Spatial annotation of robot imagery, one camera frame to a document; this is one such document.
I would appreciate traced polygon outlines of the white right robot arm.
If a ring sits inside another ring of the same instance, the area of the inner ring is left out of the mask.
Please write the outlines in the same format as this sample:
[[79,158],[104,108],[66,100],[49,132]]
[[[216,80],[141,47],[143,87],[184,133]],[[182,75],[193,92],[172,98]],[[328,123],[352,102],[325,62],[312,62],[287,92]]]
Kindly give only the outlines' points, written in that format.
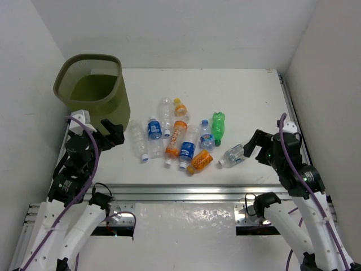
[[261,148],[256,160],[275,170],[307,230],[295,223],[273,192],[255,198],[256,215],[273,224],[293,250],[301,270],[360,270],[342,245],[319,172],[302,161],[301,142],[297,133],[272,135],[256,130],[244,154],[250,157],[255,147]]

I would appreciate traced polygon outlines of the small bottle colourful label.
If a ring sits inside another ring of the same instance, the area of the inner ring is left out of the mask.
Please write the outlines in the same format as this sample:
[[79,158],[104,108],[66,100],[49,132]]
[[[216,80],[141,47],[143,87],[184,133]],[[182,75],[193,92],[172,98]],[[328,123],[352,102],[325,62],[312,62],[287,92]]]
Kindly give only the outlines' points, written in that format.
[[206,119],[201,122],[200,148],[202,150],[207,150],[209,153],[211,153],[215,148],[212,128]]

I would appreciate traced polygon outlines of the clear bottle white cap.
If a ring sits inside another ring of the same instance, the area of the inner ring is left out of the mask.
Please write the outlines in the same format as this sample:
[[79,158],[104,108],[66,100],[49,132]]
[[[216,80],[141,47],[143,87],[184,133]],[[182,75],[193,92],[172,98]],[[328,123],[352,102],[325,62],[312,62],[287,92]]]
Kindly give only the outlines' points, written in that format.
[[170,98],[162,98],[158,105],[159,123],[161,125],[162,134],[168,138],[173,127],[173,102]]

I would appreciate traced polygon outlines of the small orange bottle yellow cap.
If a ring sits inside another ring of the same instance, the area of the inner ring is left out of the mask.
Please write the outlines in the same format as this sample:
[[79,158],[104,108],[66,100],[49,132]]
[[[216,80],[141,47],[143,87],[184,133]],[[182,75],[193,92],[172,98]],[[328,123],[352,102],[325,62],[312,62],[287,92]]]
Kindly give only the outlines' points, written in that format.
[[174,114],[177,120],[189,122],[190,114],[187,107],[182,103],[179,98],[175,98],[174,101]]

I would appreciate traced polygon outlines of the orange juice bottle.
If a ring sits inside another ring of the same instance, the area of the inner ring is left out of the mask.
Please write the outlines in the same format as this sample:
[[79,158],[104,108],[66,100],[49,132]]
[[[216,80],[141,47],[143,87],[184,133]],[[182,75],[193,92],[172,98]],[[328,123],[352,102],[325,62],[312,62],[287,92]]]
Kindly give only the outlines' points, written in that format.
[[186,168],[189,175],[194,175],[203,171],[211,162],[213,157],[207,150],[200,151],[191,161],[191,164]]

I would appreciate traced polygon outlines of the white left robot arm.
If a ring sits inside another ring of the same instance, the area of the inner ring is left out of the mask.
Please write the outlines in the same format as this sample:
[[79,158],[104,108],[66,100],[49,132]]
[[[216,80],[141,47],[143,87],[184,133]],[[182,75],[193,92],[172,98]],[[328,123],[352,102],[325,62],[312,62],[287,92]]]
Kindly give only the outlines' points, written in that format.
[[68,116],[67,122],[64,155],[52,176],[39,231],[19,270],[77,270],[81,248],[109,214],[110,195],[93,191],[87,205],[82,202],[100,154],[124,143],[124,127],[104,119],[108,133],[103,135],[81,117]]

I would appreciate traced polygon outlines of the clear ribbed bottle blue cap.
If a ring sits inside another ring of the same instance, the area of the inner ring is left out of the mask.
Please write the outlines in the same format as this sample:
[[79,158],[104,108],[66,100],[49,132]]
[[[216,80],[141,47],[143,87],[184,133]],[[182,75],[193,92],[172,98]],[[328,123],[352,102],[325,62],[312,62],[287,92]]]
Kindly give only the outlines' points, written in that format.
[[129,134],[134,154],[142,163],[147,162],[149,160],[148,141],[141,121],[129,122]]

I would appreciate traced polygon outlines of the blue label water bottle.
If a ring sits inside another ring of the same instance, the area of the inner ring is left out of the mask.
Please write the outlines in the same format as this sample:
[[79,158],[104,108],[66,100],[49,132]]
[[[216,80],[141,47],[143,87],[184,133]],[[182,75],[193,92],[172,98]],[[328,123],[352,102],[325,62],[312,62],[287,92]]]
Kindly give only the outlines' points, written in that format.
[[150,116],[147,133],[149,140],[149,151],[151,158],[161,158],[164,156],[164,142],[162,138],[162,131],[160,123],[157,121],[155,116]]

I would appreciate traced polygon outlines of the tall orange label bottle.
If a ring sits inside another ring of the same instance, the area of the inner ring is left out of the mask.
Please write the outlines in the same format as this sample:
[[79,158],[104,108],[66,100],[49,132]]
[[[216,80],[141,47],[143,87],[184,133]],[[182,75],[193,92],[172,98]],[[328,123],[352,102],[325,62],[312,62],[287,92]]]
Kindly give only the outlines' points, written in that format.
[[165,150],[166,168],[170,168],[172,163],[177,160],[181,151],[181,145],[186,131],[187,131],[187,123],[180,120],[174,123],[173,135]]

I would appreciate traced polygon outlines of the olive green mesh bin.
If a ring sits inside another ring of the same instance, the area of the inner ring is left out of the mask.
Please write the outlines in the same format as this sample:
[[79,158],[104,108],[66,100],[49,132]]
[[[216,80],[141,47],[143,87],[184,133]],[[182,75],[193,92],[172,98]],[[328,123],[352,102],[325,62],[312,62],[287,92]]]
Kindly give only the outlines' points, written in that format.
[[91,124],[108,134],[103,119],[127,128],[130,105],[118,58],[106,54],[79,54],[65,61],[54,82],[55,96],[71,112],[87,110]]

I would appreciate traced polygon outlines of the green plastic bottle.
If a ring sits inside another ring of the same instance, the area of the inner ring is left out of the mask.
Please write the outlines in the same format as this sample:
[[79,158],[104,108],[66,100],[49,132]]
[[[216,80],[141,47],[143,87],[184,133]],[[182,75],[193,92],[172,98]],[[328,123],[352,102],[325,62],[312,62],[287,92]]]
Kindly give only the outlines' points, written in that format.
[[222,112],[213,113],[212,132],[213,132],[213,136],[214,136],[215,146],[217,146],[217,147],[221,145],[221,140],[224,135],[224,131],[225,131],[224,121],[225,121],[224,113],[222,113]]

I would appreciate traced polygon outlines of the aluminium rail frame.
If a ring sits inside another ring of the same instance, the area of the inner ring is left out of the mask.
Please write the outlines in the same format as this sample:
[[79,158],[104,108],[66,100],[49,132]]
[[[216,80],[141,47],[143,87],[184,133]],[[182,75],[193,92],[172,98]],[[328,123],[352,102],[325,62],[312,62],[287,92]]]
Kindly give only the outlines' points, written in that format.
[[230,147],[247,142],[257,129],[276,133],[276,121],[290,113],[290,102],[275,69],[124,69],[132,119],[146,123],[161,98],[179,98],[189,109],[192,124],[211,119],[214,112],[226,115],[222,143],[213,162],[201,173],[189,176],[175,161],[170,168],[164,159],[141,162],[130,138],[123,145],[101,154],[95,179],[99,191],[111,191],[120,202],[233,202],[238,227],[248,222],[240,203],[255,195],[275,192],[288,208],[293,203],[278,182],[276,173],[254,158],[221,169],[218,159]]

